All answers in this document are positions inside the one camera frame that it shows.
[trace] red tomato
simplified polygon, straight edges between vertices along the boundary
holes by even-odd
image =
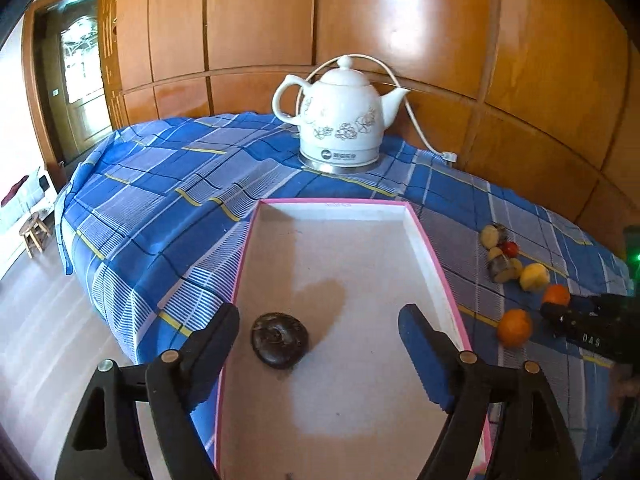
[[[515,258],[518,256],[518,244],[516,242],[504,242],[498,247],[500,247],[500,250],[507,258]]]

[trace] kettle handle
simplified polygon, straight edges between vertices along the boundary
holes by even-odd
[[[282,93],[292,85],[300,85],[302,86],[302,91],[307,94],[309,90],[311,90],[311,85],[298,77],[297,75],[289,74],[284,78],[284,81],[280,83],[276,93],[273,94],[273,99],[271,100],[271,108],[273,108],[274,115],[279,118],[283,123],[295,124],[296,126],[302,126],[302,118],[300,115],[290,116],[289,114],[284,113],[280,110],[280,98],[282,97]]]

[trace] door frame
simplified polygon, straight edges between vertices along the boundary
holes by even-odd
[[[52,6],[60,0],[35,0],[24,12],[24,24],[22,26],[22,71],[24,73],[24,85],[27,90],[27,102],[36,139],[47,171],[51,176],[54,186],[60,190],[66,184],[65,170],[58,165],[58,160],[53,151],[49,132],[42,113],[42,103],[38,94],[36,71],[33,60],[33,25],[38,10]]]

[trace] white wall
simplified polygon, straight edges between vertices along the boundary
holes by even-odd
[[[0,50],[0,198],[43,164],[22,72],[21,18]]]

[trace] glass pane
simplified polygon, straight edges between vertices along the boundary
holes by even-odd
[[[69,103],[102,88],[98,53],[98,21],[79,18],[60,36],[65,63],[66,94]]]

